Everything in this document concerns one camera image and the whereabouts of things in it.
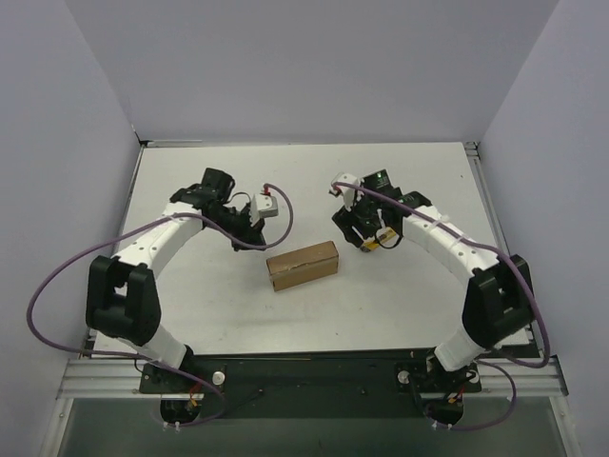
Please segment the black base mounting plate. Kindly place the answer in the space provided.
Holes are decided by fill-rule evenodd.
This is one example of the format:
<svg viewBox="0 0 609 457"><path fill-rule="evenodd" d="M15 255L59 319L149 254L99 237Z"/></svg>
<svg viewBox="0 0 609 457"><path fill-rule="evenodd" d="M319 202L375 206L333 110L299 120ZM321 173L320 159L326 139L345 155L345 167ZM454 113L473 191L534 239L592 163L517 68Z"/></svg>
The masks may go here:
<svg viewBox="0 0 609 457"><path fill-rule="evenodd" d="M428 349L189 355L183 369L146 364L141 376L169 421L406 418L426 405L459 419L462 394L481 391L475 365L446 372Z"/></svg>

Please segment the aluminium front rail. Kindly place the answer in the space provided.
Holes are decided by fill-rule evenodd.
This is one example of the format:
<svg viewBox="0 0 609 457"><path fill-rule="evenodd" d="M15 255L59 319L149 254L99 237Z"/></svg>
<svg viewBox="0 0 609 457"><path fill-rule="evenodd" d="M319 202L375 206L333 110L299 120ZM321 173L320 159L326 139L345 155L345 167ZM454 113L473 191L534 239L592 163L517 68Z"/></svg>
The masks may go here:
<svg viewBox="0 0 609 457"><path fill-rule="evenodd" d="M184 393L143 393L142 374L129 360L84 359L68 362L57 399L186 399ZM337 379L329 376L257 376L256 387L304 388L321 385L344 387L355 383L353 375ZM569 393L560 363L554 359L545 368L533 369L514 365L505 359L491 359L478 365L478 383L465 390L469 396L507 398L515 390L520 397L562 397Z"/></svg>

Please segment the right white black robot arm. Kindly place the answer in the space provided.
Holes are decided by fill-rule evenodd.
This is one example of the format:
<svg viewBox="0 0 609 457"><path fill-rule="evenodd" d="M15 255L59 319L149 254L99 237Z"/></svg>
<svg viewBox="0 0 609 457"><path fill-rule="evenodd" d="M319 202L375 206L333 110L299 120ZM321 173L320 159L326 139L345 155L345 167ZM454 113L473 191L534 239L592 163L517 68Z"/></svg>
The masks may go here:
<svg viewBox="0 0 609 457"><path fill-rule="evenodd" d="M382 169L364 178L338 174L330 194L343 200L332 220L355 248L377 241L381 229L408 240L442 264L465 288L461 320L433 350L444 372L470 365L535 319L526 262L475 242L417 191L402 192Z"/></svg>

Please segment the brown cardboard express box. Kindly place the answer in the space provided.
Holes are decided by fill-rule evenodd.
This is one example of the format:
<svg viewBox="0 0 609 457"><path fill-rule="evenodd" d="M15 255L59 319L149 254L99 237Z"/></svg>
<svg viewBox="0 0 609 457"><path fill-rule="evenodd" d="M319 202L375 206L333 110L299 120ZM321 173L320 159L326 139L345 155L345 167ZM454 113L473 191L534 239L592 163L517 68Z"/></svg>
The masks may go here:
<svg viewBox="0 0 609 457"><path fill-rule="evenodd" d="M332 241L299 248L266 260L274 291L325 278L339 269L339 252Z"/></svg>

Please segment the yellow utility knife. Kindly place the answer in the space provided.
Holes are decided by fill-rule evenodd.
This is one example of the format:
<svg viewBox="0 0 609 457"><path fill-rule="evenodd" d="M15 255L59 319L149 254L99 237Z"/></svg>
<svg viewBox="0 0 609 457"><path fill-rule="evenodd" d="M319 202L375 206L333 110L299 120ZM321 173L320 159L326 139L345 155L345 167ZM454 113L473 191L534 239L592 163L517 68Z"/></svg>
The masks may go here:
<svg viewBox="0 0 609 457"><path fill-rule="evenodd" d="M368 239L362 243L359 250L368 253L378 248L381 249L393 249L396 247L401 239L392 228L380 229L371 239Z"/></svg>

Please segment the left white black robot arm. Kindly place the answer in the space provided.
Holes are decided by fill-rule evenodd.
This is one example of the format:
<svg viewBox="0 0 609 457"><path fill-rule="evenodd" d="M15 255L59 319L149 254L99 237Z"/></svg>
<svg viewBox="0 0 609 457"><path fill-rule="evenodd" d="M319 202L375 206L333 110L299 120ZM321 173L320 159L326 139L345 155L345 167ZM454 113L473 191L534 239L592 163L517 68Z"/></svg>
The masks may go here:
<svg viewBox="0 0 609 457"><path fill-rule="evenodd" d="M233 237L263 246L264 219L278 214L276 199L267 193L252 196L242 209L231 207L234 186L229 174L206 169L201 182L169 198L160 225L114 256L97 257L89 267L87 325L164 364L161 379L174 391L192 386L195 368L185 361L191 350L161 324L156 279L178 250L206 227L201 215Z"/></svg>

